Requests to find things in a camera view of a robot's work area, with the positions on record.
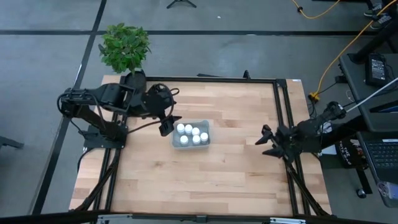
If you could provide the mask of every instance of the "black desk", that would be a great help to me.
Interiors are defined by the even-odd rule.
[[[394,73],[398,73],[398,54],[385,54],[386,63],[390,65]],[[368,86],[365,84],[365,66],[364,64],[358,65],[351,61],[349,55],[344,55],[339,58],[341,70],[345,75],[348,85],[351,88],[353,96],[356,101],[365,99],[372,93],[374,93],[378,88],[373,86]],[[369,109],[375,106],[383,105],[384,103],[391,102],[392,99],[398,99],[398,91],[393,91],[391,93],[377,96],[371,98],[367,102],[359,106],[359,111],[363,117],[366,126],[373,133],[382,132],[394,132],[397,131],[398,127],[398,114],[397,113],[370,113]],[[366,159],[368,159],[369,168],[372,172],[374,180],[376,183],[380,182],[377,178],[376,171],[369,161],[370,156],[363,144],[363,134],[357,133],[357,137],[361,143],[361,147],[365,153]],[[387,207],[398,207],[398,200],[390,200],[387,197],[383,197],[383,202]]]

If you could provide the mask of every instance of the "potted plant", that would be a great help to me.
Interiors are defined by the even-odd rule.
[[[101,61],[112,66],[118,74],[128,69],[128,76],[132,76],[132,87],[145,91],[146,76],[141,63],[146,59],[146,53],[150,52],[148,33],[142,27],[124,26],[124,23],[120,23],[108,26],[102,38],[104,44],[98,45],[100,55],[103,56]]]

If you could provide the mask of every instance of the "laptop keyboard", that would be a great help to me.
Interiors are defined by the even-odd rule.
[[[366,142],[376,168],[398,169],[398,142]]]

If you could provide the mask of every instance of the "tripod stand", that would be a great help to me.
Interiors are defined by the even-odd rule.
[[[174,0],[174,1],[171,2],[166,8],[167,8],[167,9],[170,9],[170,8],[174,5],[174,3],[176,3],[176,2],[187,2],[187,3],[190,4],[192,7],[194,7],[194,8],[197,7],[197,5],[195,5],[194,3],[192,3],[192,2],[189,1],[189,0]]]

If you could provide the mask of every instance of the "desk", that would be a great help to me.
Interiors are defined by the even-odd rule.
[[[119,83],[106,75],[103,83]],[[278,125],[272,85],[263,83],[162,82],[179,88],[173,114],[181,122],[207,119],[211,146],[202,151],[176,151],[170,136],[149,126],[127,137],[114,186],[112,212],[291,216],[284,162],[255,146],[261,127]],[[287,80],[294,121],[308,119],[301,82]],[[104,117],[111,119],[110,113]],[[130,127],[148,120],[129,118]],[[94,149],[80,166],[70,208],[79,206],[98,181],[104,149]],[[319,161],[302,154],[306,185],[323,209],[330,211]],[[104,207],[106,187],[100,208]],[[299,211],[303,212],[296,187]]]
[[[390,65],[393,71],[396,74],[398,71],[398,55],[397,54],[384,54],[386,58],[386,63]],[[351,61],[349,55],[344,55],[339,58],[341,70],[344,73],[349,87],[353,93],[353,96],[356,101],[363,100],[372,93],[374,93],[378,88],[373,86],[368,86],[365,84],[365,65],[355,64]],[[370,113],[369,109],[383,105],[384,103],[391,102],[392,99],[398,99],[398,91],[393,91],[391,93],[377,96],[375,98],[371,98],[369,101],[363,103],[359,106],[359,111],[363,117],[366,126],[370,131],[375,133],[381,132],[394,132],[397,130],[398,120],[397,115],[393,113]],[[357,133],[358,139],[361,141],[363,139],[363,134]],[[361,141],[361,147],[364,150],[366,159],[368,160],[369,168],[372,172],[374,180],[376,183],[380,182],[376,175],[376,171],[373,167],[372,162],[370,161],[369,154],[366,150],[366,146]],[[390,200],[387,197],[381,196],[384,204],[388,207],[398,207],[398,200]]]

